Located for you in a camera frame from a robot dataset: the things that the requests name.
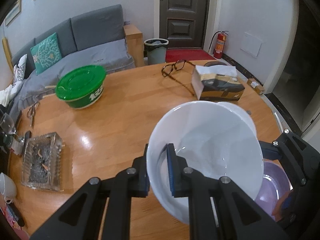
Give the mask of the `purple plate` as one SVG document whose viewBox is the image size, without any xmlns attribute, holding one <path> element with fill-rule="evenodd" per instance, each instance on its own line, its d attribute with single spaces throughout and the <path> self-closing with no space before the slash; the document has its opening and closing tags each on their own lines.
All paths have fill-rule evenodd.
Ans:
<svg viewBox="0 0 320 240">
<path fill-rule="evenodd" d="M 263 182 L 255 202 L 273 219 L 278 200 L 292 189 L 285 171 L 276 163 L 264 160 Z"/>
</svg>

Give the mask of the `white deep bowl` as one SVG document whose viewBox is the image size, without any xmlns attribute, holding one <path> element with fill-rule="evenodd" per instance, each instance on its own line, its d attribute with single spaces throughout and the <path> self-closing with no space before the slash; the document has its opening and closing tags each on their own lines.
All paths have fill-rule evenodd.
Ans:
<svg viewBox="0 0 320 240">
<path fill-rule="evenodd" d="M 263 154 L 257 137 L 234 112 L 217 102 L 192 101 L 168 111 L 154 127 L 146 153 L 149 181 L 160 204 L 189 223 L 187 198 L 170 191 L 167 144 L 204 176 L 228 176 L 255 199 L 263 181 Z"/>
</svg>

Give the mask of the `cream textured bowl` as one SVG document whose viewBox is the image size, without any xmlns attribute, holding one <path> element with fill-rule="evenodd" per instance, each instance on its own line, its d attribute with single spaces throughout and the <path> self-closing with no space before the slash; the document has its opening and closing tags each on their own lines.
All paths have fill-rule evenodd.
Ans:
<svg viewBox="0 0 320 240">
<path fill-rule="evenodd" d="M 240 118 L 242 118 L 242 120 L 244 120 L 244 122 L 250 127 L 250 129 L 252 130 L 254 135 L 257 137 L 257 130 L 256 130 L 256 126 L 254 124 L 254 121 L 243 108 L 241 108 L 238 105 L 235 105 L 233 103 L 230 103 L 230 102 L 218 102 L 218 104 L 220 104 L 223 107 L 226 107 L 231 112 L 234 112 L 235 114 L 240 116 Z"/>
</svg>

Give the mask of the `glass ashtray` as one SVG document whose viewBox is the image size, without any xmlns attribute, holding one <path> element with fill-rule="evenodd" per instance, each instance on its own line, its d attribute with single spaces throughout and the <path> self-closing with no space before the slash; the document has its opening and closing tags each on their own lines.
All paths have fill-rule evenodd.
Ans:
<svg viewBox="0 0 320 240">
<path fill-rule="evenodd" d="M 26 141 L 21 184 L 36 190 L 61 190 L 61 152 L 63 140 L 56 133 L 47 133 Z"/>
</svg>

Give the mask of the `pink paper mat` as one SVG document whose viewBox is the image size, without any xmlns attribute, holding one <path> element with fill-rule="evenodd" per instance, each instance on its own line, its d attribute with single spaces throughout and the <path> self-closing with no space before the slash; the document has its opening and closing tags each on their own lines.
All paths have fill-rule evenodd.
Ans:
<svg viewBox="0 0 320 240">
<path fill-rule="evenodd" d="M 1 211 L 19 239 L 28 240 L 30 237 L 25 230 L 25 221 L 15 204 L 8 204 L 1 199 Z"/>
</svg>

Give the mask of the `white mug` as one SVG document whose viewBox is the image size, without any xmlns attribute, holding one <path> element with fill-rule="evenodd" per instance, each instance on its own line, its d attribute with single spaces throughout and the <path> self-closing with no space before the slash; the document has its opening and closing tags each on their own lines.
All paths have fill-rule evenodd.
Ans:
<svg viewBox="0 0 320 240">
<path fill-rule="evenodd" d="M 3 172 L 1 172 L 0 177 L 0 191 L 7 204 L 11 204 L 17 196 L 17 188 L 14 181 Z"/>
</svg>

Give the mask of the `cardboard box on floor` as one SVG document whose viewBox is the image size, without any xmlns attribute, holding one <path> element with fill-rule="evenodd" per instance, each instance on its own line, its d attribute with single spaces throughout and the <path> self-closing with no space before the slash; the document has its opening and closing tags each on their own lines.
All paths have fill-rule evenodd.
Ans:
<svg viewBox="0 0 320 240">
<path fill-rule="evenodd" d="M 248 79 L 247 84 L 258 94 L 263 95 L 264 87 L 255 79 Z"/>
</svg>

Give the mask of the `small bottle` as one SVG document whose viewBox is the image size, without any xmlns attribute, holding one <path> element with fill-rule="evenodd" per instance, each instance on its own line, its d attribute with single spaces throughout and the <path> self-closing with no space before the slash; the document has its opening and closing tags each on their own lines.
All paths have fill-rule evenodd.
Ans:
<svg viewBox="0 0 320 240">
<path fill-rule="evenodd" d="M 15 155 L 22 154 L 23 145 L 17 141 L 12 135 L 1 131 L 1 145 L 6 146 L 9 151 Z"/>
</svg>

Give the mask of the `tissue box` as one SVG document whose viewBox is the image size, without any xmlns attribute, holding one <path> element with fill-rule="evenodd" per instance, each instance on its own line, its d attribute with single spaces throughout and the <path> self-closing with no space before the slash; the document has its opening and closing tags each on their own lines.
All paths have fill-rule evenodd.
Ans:
<svg viewBox="0 0 320 240">
<path fill-rule="evenodd" d="M 197 100 L 238 101 L 245 87 L 239 81 L 234 66 L 196 65 L 191 77 L 191 85 Z"/>
</svg>

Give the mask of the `green lidded container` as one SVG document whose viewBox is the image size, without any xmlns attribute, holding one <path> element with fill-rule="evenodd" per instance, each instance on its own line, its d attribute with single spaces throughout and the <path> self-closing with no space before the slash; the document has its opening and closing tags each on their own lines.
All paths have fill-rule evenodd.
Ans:
<svg viewBox="0 0 320 240">
<path fill-rule="evenodd" d="M 102 66 L 76 68 L 59 80 L 55 95 L 73 109 L 86 108 L 101 97 L 106 76 L 106 70 Z"/>
</svg>

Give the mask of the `eyeglasses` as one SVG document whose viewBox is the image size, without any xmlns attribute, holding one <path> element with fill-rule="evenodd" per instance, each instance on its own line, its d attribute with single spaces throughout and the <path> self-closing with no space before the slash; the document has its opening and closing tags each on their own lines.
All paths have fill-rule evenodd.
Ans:
<svg viewBox="0 0 320 240">
<path fill-rule="evenodd" d="M 166 64 L 165 66 L 163 66 L 161 69 L 161 75 L 163 77 L 168 77 L 179 85 L 182 85 L 193 97 L 195 97 L 195 93 L 190 88 L 188 88 L 184 83 L 182 83 L 172 75 L 174 71 L 181 71 L 185 66 L 191 66 L 195 68 L 196 65 L 188 60 L 178 60 L 174 63 Z"/>
</svg>

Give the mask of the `white patterned cushion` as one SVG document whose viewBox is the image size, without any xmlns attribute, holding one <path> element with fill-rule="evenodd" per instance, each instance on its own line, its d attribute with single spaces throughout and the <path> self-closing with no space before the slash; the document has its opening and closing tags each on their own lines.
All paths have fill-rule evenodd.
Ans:
<svg viewBox="0 0 320 240">
<path fill-rule="evenodd" d="M 27 54 L 24 54 L 19 59 L 18 63 L 14 65 L 13 83 L 17 83 L 18 81 L 22 81 L 24 79 L 26 64 Z"/>
</svg>

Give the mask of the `teal patterned cushion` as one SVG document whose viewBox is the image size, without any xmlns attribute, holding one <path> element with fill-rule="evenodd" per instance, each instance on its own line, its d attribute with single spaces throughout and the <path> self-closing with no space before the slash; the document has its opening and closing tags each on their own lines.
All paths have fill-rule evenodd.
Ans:
<svg viewBox="0 0 320 240">
<path fill-rule="evenodd" d="M 35 64 L 36 74 L 39 75 L 62 59 L 58 44 L 57 33 L 45 38 L 30 49 Z"/>
</svg>

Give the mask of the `grey trash bin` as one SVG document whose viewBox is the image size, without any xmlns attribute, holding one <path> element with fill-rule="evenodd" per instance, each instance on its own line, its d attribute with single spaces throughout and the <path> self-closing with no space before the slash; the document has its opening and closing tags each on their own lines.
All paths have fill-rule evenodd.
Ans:
<svg viewBox="0 0 320 240">
<path fill-rule="evenodd" d="M 144 41 L 144 49 L 148 58 L 148 65 L 165 62 L 169 41 L 164 38 L 151 38 Z"/>
</svg>

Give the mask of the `dark door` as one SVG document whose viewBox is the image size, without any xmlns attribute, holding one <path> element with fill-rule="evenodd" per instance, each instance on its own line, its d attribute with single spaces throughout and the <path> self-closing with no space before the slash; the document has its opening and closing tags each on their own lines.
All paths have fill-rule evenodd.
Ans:
<svg viewBox="0 0 320 240">
<path fill-rule="evenodd" d="M 209 0 L 159 0 L 159 36 L 170 48 L 202 48 Z"/>
</svg>

